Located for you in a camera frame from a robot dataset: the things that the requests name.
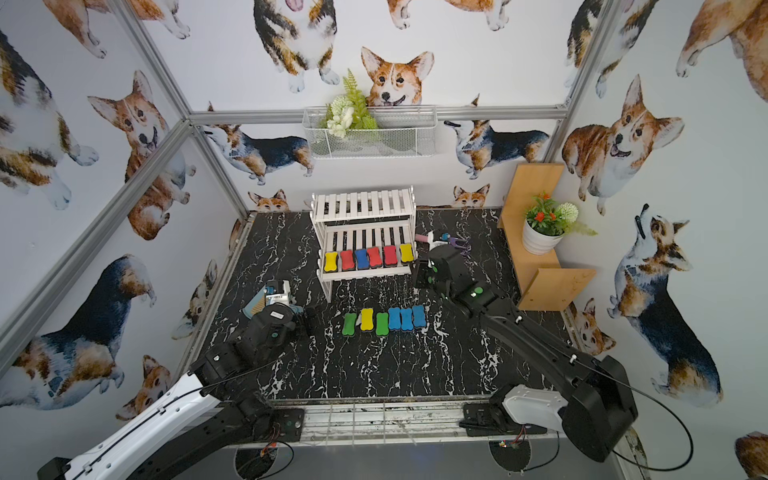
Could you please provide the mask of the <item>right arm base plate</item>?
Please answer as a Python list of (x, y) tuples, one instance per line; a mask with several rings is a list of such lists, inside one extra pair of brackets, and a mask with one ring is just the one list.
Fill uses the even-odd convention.
[(501, 407), (490, 403), (465, 403), (462, 412), (458, 425), (470, 437), (547, 433), (547, 429), (540, 426), (515, 423)]

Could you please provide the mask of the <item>white wooden shelf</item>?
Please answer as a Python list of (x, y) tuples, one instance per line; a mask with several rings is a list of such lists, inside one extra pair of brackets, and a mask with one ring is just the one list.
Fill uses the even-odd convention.
[[(416, 199), (414, 188), (361, 191), (352, 193), (314, 194), (310, 203), (310, 220), (319, 243), (319, 259), (316, 274), (327, 301), (333, 296), (336, 282), (407, 275), (410, 266), (418, 258), (415, 241)], [(410, 264), (400, 261), (399, 245), (411, 243), (415, 260)], [(375, 269), (342, 271), (339, 253), (344, 250), (368, 249), (394, 245), (397, 248), (398, 265)], [(324, 254), (338, 253), (339, 270), (323, 271)]]

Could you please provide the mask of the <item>blue eraser top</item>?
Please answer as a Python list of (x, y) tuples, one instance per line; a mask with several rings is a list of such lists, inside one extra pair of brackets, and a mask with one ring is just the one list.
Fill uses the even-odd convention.
[(402, 329), (401, 309), (394, 307), (388, 309), (388, 328), (390, 331)]
[(413, 315), (413, 327), (415, 329), (425, 328), (427, 326), (425, 307), (423, 305), (415, 305), (412, 308)]
[(411, 308), (403, 308), (400, 310), (400, 320), (400, 329), (402, 331), (412, 331), (414, 329), (413, 310)]

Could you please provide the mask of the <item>green eraser top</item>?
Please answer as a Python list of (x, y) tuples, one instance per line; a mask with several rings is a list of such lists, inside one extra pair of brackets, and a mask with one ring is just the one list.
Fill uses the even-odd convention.
[(377, 336), (387, 336), (389, 334), (389, 315), (385, 312), (376, 314), (375, 332)]
[(355, 334), (358, 315), (356, 313), (346, 313), (343, 318), (342, 335), (351, 337)]

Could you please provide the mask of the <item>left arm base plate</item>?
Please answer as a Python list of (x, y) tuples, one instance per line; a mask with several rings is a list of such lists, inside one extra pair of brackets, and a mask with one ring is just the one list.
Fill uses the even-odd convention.
[(298, 442), (305, 423), (301, 408), (273, 409), (259, 415), (252, 427), (251, 439), (256, 442)]

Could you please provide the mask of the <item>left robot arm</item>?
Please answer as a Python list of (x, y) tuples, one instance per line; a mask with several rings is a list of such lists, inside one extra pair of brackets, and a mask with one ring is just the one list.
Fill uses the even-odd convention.
[(202, 354), (147, 410), (75, 458), (49, 460), (38, 478), (164, 479), (238, 441), (277, 441), (286, 429), (275, 409), (238, 383), (312, 337), (317, 323), (314, 307), (266, 306)]

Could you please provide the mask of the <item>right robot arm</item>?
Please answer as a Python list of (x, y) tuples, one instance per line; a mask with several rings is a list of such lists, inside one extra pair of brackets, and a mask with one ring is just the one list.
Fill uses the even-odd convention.
[(516, 385), (501, 396), (501, 408), (520, 425), (564, 434), (586, 457), (603, 462), (638, 417), (623, 365), (581, 352), (529, 319), (501, 290), (476, 280), (450, 245), (429, 251), (411, 266), (413, 285), (430, 289), (510, 346), (543, 374), (551, 389)]

